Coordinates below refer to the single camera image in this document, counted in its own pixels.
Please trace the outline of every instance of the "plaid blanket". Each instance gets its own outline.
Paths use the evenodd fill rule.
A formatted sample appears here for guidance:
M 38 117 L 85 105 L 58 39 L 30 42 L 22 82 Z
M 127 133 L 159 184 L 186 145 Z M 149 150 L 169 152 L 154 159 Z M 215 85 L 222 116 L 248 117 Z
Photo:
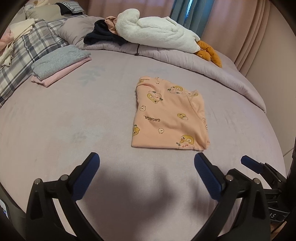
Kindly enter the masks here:
M 59 28 L 67 19 L 49 23 L 41 20 L 35 23 L 29 34 L 16 41 L 13 47 L 11 66 L 2 66 L 0 69 L 0 108 L 15 89 L 31 76 L 31 65 L 36 60 L 57 48 L 69 45 L 57 34 Z

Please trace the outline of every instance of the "pink curtain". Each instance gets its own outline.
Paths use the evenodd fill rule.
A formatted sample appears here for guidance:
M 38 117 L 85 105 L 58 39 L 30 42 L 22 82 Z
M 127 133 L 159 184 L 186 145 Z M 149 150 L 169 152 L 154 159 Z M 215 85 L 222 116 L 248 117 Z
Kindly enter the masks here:
M 170 15 L 174 0 L 90 0 L 88 15 L 106 18 L 115 16 L 128 8 L 140 11 L 140 17 Z
M 201 39 L 246 75 L 263 38 L 269 10 L 269 0 L 215 0 Z

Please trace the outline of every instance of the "bed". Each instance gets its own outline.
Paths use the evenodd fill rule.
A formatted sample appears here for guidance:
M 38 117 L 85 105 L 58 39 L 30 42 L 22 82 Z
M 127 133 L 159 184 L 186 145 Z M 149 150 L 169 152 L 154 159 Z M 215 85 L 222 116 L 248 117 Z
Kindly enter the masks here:
M 57 26 L 49 25 L 56 33 Z M 49 88 L 22 81 L 0 109 L 0 182 L 24 211 L 36 178 L 56 180 L 96 152 L 100 168 L 78 205 L 104 240 L 192 239 L 217 203 L 194 168 L 196 151 L 131 147 L 138 108 L 135 88 L 145 75 L 202 94 L 211 141 L 204 154 L 224 173 L 236 168 L 259 177 L 240 164 L 248 155 L 285 175 L 264 108 L 246 96 L 153 58 L 107 50 L 91 50 L 91 57 Z M 226 56 L 220 57 L 224 69 L 242 78 Z M 65 217 L 61 219 L 72 232 Z

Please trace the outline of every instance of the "folded pink shirt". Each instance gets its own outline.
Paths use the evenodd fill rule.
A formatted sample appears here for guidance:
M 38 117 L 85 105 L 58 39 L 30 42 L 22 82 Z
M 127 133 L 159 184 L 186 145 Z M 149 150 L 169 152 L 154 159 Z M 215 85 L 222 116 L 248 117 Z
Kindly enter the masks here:
M 79 66 L 83 65 L 85 62 L 90 61 L 91 57 L 86 57 L 80 61 L 77 61 L 74 64 L 69 65 L 68 67 L 54 73 L 52 76 L 49 76 L 48 78 L 40 81 L 36 76 L 31 76 L 31 81 L 36 82 L 39 84 L 43 84 L 45 87 L 50 86 L 52 83 L 58 81 L 59 79 L 63 78 L 67 74 L 69 74 L 71 71 L 77 69 Z
M 209 147 L 205 104 L 197 90 L 189 92 L 167 80 L 143 76 L 137 98 L 133 147 L 200 151 Z

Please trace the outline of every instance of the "cartoon duck print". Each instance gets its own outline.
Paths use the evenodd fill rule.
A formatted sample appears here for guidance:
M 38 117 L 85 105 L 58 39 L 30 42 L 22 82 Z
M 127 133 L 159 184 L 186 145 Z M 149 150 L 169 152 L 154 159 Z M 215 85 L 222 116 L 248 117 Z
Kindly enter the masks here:
M 140 131 L 140 128 L 137 125 L 133 125 L 133 136 L 137 135 Z
M 189 97 L 195 97 L 195 96 L 198 96 L 198 93 L 194 93 L 194 94 L 192 94 L 192 93 L 187 92 L 187 91 L 185 91 L 185 93 L 186 93 Z
M 176 94 L 182 94 L 182 90 L 183 88 L 181 86 L 178 85 L 174 85 L 171 88 L 168 89 L 169 92 L 171 92 L 172 94 L 176 93 Z
M 179 146 L 179 149 L 194 149 L 194 139 L 189 135 L 181 136 L 180 142 L 176 142 L 176 144 Z
M 147 97 L 148 97 L 148 99 L 153 101 L 153 103 L 155 103 L 155 104 L 157 104 L 160 100 L 163 100 L 161 98 L 161 94 L 156 93 L 155 91 L 149 91 Z
M 188 117 L 183 113 L 178 113 L 177 116 L 182 120 L 188 120 Z

